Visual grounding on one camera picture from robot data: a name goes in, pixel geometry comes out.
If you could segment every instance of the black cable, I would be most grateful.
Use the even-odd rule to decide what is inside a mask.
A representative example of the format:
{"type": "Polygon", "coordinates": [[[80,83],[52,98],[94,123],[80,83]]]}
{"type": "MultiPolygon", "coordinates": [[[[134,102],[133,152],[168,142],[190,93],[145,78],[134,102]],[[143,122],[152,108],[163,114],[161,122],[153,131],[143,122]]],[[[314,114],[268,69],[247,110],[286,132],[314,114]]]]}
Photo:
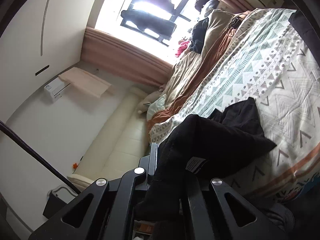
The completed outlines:
{"type": "Polygon", "coordinates": [[[0,130],[11,138],[17,145],[29,153],[33,158],[46,167],[53,175],[60,179],[63,183],[69,186],[75,193],[80,194],[81,191],[73,185],[68,179],[66,179],[61,173],[59,173],[54,167],[52,167],[44,158],[36,153],[28,144],[26,144],[14,131],[12,131],[5,123],[0,120],[0,130]]]}

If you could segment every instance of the bed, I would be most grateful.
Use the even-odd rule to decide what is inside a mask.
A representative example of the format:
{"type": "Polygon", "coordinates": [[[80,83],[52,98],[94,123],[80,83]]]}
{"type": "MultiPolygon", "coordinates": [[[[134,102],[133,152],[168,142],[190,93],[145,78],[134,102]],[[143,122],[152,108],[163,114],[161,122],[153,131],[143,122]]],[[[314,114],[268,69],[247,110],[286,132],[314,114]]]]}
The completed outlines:
{"type": "MultiPolygon", "coordinates": [[[[224,55],[181,109],[165,122],[152,126],[150,140],[163,142],[189,114],[208,117],[215,108],[223,111],[233,103],[253,97],[265,136],[277,147],[224,180],[246,197],[273,197],[284,202],[317,178],[320,69],[288,22],[294,11],[252,11],[237,29],[224,55]]],[[[221,12],[214,10],[212,15],[216,13],[221,12]]],[[[207,37],[211,35],[210,26],[204,54],[214,43],[207,37]]],[[[172,98],[185,89],[191,75],[204,67],[201,63],[205,55],[190,53],[174,67],[164,91],[167,99],[163,108],[170,107],[172,98]]]]}

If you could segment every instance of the window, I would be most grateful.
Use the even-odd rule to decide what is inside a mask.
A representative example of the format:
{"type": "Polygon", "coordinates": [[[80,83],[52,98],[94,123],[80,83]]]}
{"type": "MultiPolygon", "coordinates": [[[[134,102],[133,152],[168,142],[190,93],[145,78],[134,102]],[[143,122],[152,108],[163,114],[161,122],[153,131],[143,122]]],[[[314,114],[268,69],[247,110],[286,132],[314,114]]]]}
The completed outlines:
{"type": "MultiPolygon", "coordinates": [[[[196,0],[171,0],[171,3],[174,4],[175,9],[171,14],[164,9],[161,9],[160,7],[148,2],[140,2],[138,0],[125,0],[121,11],[128,9],[142,10],[162,19],[174,22],[177,27],[171,36],[171,41],[177,43],[187,32],[187,30],[192,27],[191,21],[194,21],[199,17],[199,12],[194,8],[195,2],[196,0]]],[[[170,41],[165,40],[163,37],[153,32],[152,30],[146,29],[144,32],[142,32],[131,21],[123,19],[120,25],[138,33],[142,33],[143,35],[158,41],[164,46],[168,47],[171,44],[170,41]]]]}

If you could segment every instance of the orange stripe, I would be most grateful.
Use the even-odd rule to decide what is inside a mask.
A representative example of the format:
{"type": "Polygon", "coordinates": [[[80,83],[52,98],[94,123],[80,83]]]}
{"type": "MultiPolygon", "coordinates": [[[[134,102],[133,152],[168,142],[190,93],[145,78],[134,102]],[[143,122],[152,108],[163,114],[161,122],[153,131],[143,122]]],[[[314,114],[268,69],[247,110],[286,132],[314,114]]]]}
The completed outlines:
{"type": "MultiPolygon", "coordinates": [[[[284,173],[282,173],[279,177],[273,179],[271,182],[269,182],[268,184],[266,184],[263,187],[257,188],[256,190],[250,192],[249,194],[246,195],[246,197],[251,197],[253,195],[256,195],[258,193],[261,193],[263,191],[268,190],[270,187],[278,184],[279,182],[281,182],[282,180],[286,179],[287,177],[289,177],[290,175],[293,175],[295,171],[297,171],[298,169],[300,169],[302,166],[304,166],[306,163],[308,163],[313,157],[315,157],[316,155],[318,155],[320,151],[320,142],[318,143],[318,145],[306,156],[304,157],[301,161],[299,161],[298,163],[296,163],[293,167],[291,167],[290,169],[288,169],[287,171],[285,171],[284,173]]],[[[316,160],[316,162],[309,168],[307,169],[305,172],[297,175],[296,177],[292,177],[288,182],[295,182],[298,178],[308,174],[320,161],[320,158],[318,158],[316,160]]]]}

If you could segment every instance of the patterned blanket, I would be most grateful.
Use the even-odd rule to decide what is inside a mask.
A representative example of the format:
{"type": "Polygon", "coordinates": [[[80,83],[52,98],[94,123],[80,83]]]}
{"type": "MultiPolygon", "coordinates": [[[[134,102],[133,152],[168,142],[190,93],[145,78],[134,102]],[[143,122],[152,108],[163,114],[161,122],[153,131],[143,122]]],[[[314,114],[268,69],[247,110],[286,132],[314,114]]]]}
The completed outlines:
{"type": "Polygon", "coordinates": [[[288,22],[293,12],[252,11],[179,113],[153,126],[151,141],[164,141],[189,114],[208,117],[215,108],[253,97],[265,136],[277,147],[224,180],[247,197],[285,201],[318,177],[320,69],[288,22]]]}

